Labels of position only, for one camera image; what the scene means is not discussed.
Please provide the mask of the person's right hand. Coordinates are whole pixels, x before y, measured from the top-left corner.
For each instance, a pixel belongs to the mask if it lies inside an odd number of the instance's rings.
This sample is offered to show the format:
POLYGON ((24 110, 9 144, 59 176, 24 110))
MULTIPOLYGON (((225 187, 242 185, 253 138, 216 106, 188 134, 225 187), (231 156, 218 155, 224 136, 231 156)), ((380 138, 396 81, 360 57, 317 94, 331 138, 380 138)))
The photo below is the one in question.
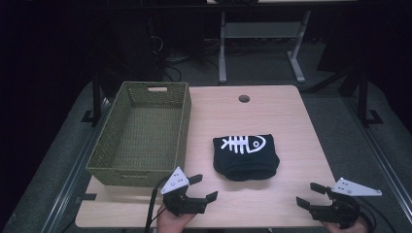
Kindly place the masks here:
POLYGON ((352 227, 341 229, 338 223, 322 221, 322 225, 329 233, 367 233, 368 226, 365 221, 359 217, 352 227))

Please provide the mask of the person's left hand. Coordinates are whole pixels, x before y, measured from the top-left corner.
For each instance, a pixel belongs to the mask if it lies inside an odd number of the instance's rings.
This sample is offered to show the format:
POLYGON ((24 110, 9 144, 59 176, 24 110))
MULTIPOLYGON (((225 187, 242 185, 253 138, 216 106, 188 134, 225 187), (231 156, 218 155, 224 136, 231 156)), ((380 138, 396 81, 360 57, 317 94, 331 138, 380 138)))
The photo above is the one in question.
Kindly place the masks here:
POLYGON ((157 210, 157 233, 183 233, 185 227, 196 217, 196 214, 175 216, 170 213, 164 204, 157 210))

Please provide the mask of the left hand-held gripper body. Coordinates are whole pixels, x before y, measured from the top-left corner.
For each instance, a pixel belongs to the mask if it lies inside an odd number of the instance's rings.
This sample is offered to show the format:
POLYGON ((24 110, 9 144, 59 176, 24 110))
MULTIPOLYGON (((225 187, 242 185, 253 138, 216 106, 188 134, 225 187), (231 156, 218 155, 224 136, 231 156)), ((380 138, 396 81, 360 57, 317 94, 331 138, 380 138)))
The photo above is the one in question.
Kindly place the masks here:
POLYGON ((206 198, 188 197, 189 187, 189 178, 180 167, 177 167, 160 191, 163 204, 170 213, 175 216, 205 213, 206 198))

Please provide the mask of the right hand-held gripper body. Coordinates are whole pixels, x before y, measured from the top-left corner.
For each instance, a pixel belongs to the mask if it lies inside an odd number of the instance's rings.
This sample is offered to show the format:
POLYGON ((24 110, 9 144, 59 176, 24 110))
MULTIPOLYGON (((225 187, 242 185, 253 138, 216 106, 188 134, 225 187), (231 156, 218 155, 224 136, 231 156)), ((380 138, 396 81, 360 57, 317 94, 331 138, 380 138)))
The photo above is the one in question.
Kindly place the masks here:
POLYGON ((352 227, 359 217, 362 217, 369 229, 373 222, 361 211, 361 205, 356 197, 381 196, 380 189, 374 189, 359 183, 340 178, 334 186, 329 186, 328 197, 331 204, 328 206, 312 205, 309 214, 312 219, 338 223, 341 229, 352 227))

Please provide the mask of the green woven basket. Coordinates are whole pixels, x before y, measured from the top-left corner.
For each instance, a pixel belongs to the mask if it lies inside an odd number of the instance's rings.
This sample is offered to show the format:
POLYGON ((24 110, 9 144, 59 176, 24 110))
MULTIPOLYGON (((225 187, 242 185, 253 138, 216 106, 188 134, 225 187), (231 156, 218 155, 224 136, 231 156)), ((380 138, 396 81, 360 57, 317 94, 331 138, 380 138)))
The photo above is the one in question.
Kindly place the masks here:
POLYGON ((105 185, 154 187, 185 166, 187 83, 121 85, 86 169, 105 185))

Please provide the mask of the black metal stand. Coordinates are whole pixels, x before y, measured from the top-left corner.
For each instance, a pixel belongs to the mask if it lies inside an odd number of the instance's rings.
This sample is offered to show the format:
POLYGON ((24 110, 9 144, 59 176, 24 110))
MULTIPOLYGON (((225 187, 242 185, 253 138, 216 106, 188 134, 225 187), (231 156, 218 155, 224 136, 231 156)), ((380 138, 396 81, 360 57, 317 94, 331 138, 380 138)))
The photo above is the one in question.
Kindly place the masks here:
POLYGON ((368 127, 370 124, 383 124, 383 120, 380 118, 375 110, 369 110, 367 108, 367 96, 368 96, 368 76, 364 68, 360 67, 357 71, 357 88, 358 88, 358 106, 357 116, 360 123, 364 127, 368 127))
POLYGON ((95 126, 100 118, 102 117, 102 90, 101 90, 101 82, 100 82, 100 75, 95 72, 92 76, 91 80, 91 89, 92 89, 92 109, 87 110, 83 117, 82 122, 90 123, 92 126, 95 126))

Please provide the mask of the black garment fish-bone print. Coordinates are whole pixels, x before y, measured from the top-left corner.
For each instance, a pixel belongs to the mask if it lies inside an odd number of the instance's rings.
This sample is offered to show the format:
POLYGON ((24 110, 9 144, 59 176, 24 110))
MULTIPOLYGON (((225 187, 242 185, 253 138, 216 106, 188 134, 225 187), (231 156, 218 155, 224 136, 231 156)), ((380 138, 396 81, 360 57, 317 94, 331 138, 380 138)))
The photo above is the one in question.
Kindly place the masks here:
POLYGON ((280 164, 271 134, 213 139, 214 169, 234 182, 274 177, 280 164))

